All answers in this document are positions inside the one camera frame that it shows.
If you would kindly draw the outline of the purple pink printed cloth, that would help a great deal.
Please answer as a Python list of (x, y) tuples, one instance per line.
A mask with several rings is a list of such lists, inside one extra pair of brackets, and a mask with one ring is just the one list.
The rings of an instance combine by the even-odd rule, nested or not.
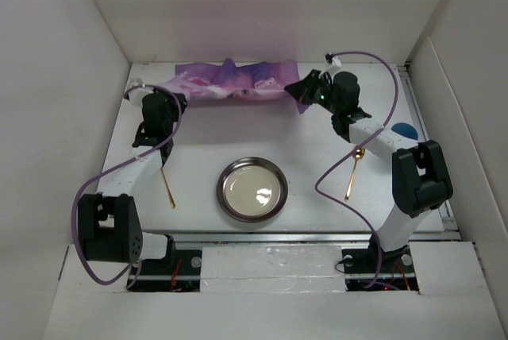
[(228, 58), (222, 64), (177, 64), (175, 76), (161, 87), (187, 100), (244, 99), (271, 101), (286, 98), (284, 87), (300, 80), (294, 61), (260, 62), (238, 66)]

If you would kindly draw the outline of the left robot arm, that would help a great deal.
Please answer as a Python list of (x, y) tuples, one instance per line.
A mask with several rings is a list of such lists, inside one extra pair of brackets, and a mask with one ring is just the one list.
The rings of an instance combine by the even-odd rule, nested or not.
[(96, 182), (112, 176), (96, 193), (78, 191), (71, 209), (72, 237), (87, 271), (92, 261), (133, 265), (149, 260), (165, 274), (175, 268), (177, 255), (168, 248), (169, 237), (141, 229), (136, 199), (169, 159), (187, 100), (153, 85), (132, 87), (125, 97), (140, 100), (143, 117), (132, 152), (128, 160), (92, 178)]

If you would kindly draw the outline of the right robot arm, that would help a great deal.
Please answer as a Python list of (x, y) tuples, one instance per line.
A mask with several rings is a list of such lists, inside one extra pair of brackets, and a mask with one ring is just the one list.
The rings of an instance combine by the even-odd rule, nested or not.
[(434, 140), (408, 138), (378, 123), (360, 107), (360, 85), (350, 72), (330, 76), (313, 70), (284, 90), (304, 106), (318, 104), (326, 109), (338, 136), (390, 163), (394, 206), (371, 236), (364, 255), (372, 269), (386, 271), (429, 212), (453, 195), (441, 146)]

